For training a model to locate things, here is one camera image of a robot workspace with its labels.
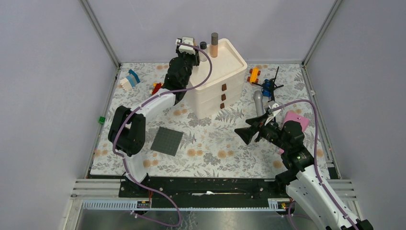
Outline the clear bottle black cap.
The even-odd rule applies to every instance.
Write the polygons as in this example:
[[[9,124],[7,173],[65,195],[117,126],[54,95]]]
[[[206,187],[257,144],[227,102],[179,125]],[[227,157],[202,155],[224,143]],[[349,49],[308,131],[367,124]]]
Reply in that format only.
[[[206,62],[208,60],[206,54],[207,54],[207,43],[205,41],[200,42],[199,48],[202,50],[200,52],[200,61],[201,62]]]

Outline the white drawer organizer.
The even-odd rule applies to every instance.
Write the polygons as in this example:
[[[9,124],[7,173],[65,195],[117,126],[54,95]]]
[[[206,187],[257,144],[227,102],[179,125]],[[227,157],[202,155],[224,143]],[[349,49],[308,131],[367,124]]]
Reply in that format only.
[[[212,73],[200,87],[187,91],[184,99],[198,119],[212,116],[240,100],[248,65],[232,43],[218,41],[218,55],[212,57]]]

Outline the beige foundation bottle grey cap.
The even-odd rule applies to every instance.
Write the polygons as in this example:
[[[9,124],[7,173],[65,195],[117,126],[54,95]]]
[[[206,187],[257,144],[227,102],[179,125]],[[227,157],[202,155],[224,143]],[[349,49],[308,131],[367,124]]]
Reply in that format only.
[[[211,33],[211,46],[210,46],[210,55],[213,58],[218,56],[218,33]]]

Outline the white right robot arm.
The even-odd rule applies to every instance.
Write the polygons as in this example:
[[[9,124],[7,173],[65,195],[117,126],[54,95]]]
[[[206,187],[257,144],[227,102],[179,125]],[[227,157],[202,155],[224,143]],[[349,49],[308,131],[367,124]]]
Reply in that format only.
[[[321,230],[371,230],[368,220],[361,220],[340,199],[320,172],[313,155],[304,146],[304,133],[297,121],[287,121],[282,127],[268,116],[246,120],[249,125],[235,129],[249,144],[264,139],[283,150],[286,171],[275,177],[275,193],[291,197]]]

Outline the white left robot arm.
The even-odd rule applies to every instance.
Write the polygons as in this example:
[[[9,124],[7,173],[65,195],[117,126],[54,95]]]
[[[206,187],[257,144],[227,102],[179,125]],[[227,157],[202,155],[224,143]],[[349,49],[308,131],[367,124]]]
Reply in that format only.
[[[119,106],[109,130],[108,140],[113,144],[113,152],[124,161],[126,177],[132,181],[130,191],[137,197],[146,195],[149,186],[144,181],[147,172],[139,154],[146,141],[146,125],[183,99],[192,69],[200,64],[198,51],[193,54],[179,51],[177,54],[169,62],[163,87],[135,109]]]

